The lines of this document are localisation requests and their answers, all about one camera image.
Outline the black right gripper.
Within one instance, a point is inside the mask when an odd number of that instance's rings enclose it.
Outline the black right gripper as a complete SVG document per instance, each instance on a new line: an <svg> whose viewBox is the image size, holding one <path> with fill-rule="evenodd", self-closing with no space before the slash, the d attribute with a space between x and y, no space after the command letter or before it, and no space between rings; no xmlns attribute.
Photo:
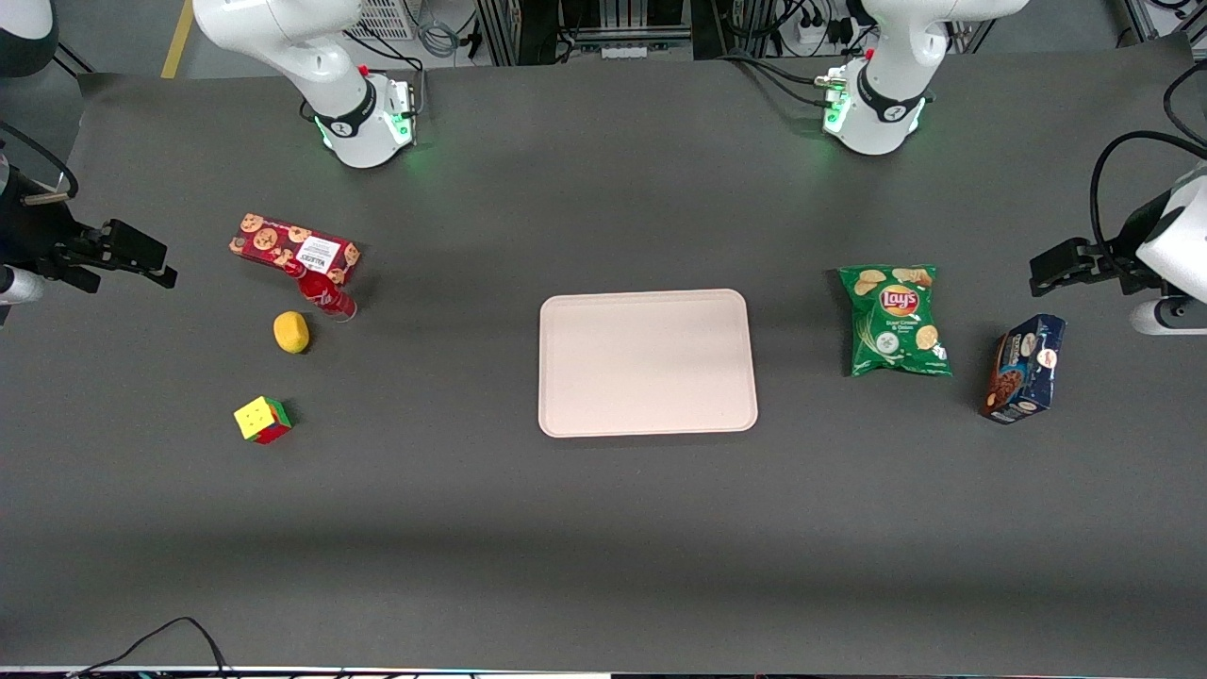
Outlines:
<svg viewBox="0 0 1207 679"><path fill-rule="evenodd" d="M81 291L99 291L94 268L133 273L173 289L177 271L167 267L167 245L134 226L107 219L103 229L80 223L62 192L5 189L1 201L2 263ZM99 238L99 248L95 248Z"/></svg>

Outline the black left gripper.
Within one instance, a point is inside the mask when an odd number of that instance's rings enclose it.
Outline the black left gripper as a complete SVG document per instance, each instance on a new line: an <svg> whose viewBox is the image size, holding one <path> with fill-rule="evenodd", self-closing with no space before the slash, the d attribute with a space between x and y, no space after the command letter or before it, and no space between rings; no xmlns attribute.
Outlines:
<svg viewBox="0 0 1207 679"><path fill-rule="evenodd" d="M1092 285L1119 279L1123 289L1165 289L1161 276L1144 265L1137 251L1156 232L1170 197L1155 197L1137 207L1125 219L1119 235L1113 238L1113 262L1104 257L1102 246L1086 238L1069 238L1030 259L1031 295L1049 295L1073 285Z"/></svg>

